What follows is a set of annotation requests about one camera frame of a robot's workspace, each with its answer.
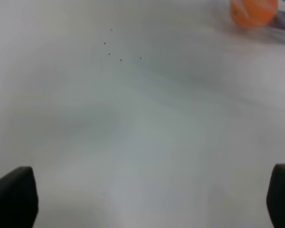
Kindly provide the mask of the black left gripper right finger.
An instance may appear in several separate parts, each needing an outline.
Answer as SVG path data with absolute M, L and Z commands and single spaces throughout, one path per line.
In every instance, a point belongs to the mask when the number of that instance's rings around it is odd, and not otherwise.
M 285 164 L 276 164 L 272 170 L 266 206 L 273 227 L 285 228 Z

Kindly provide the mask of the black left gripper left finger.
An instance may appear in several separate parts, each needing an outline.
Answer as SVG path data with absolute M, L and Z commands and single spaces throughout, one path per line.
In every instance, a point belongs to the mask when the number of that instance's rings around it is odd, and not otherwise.
M 31 167 L 0 178 L 0 228 L 31 228 L 38 214 L 38 193 Z

